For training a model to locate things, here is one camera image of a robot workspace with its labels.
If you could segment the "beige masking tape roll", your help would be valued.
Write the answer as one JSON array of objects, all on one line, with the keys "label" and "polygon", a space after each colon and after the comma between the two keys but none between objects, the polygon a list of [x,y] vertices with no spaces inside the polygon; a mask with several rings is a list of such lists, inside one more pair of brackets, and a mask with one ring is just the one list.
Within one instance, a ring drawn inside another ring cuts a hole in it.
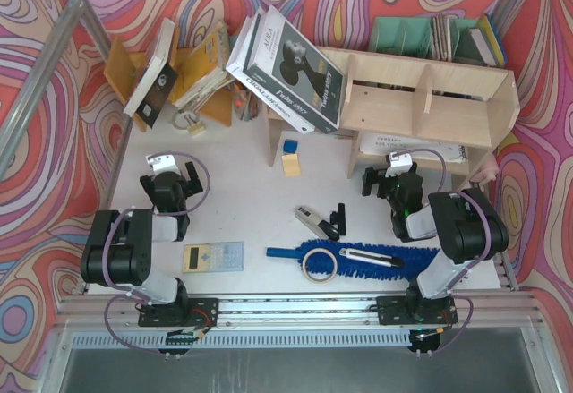
[{"label": "beige masking tape roll", "polygon": [[328,249],[314,248],[303,256],[301,270],[304,277],[314,284],[326,284],[337,275],[338,260]]}]

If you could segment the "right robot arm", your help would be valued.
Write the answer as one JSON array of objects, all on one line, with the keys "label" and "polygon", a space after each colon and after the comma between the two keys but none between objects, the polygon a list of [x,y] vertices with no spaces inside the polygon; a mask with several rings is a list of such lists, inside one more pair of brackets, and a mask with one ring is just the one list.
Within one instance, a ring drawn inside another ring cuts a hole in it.
[{"label": "right robot arm", "polygon": [[479,262],[509,245],[508,229],[479,186],[431,193],[424,205],[422,184],[415,166],[398,175],[372,167],[363,173],[362,195],[377,188],[377,197],[390,205],[393,232],[399,240],[437,237],[440,242],[432,261],[414,275],[404,295],[394,302],[377,300],[375,311],[383,326],[456,324],[457,310],[450,295],[454,286]]}]

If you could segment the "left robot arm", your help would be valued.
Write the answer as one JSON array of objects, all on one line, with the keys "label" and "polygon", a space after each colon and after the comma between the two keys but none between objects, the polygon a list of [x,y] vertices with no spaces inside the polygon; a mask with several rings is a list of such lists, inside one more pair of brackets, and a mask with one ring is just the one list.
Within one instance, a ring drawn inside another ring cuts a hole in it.
[{"label": "left robot arm", "polygon": [[140,177],[151,201],[149,209],[100,210],[81,256],[81,277],[89,284],[114,288],[136,297],[142,327],[192,324],[192,304],[180,278],[152,265],[154,243],[185,238],[190,223],[187,200],[203,186],[192,161],[183,174],[172,155],[148,158],[152,175]]}]

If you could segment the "blue fluffy duster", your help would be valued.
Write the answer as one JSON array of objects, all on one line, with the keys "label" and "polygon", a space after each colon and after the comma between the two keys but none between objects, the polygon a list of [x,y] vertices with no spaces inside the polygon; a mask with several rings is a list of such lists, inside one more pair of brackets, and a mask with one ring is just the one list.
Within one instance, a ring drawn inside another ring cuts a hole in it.
[{"label": "blue fluffy duster", "polygon": [[429,267],[437,248],[384,244],[306,241],[294,249],[269,247],[270,258],[293,259],[303,273],[319,282],[338,275],[347,278],[411,280]]}]

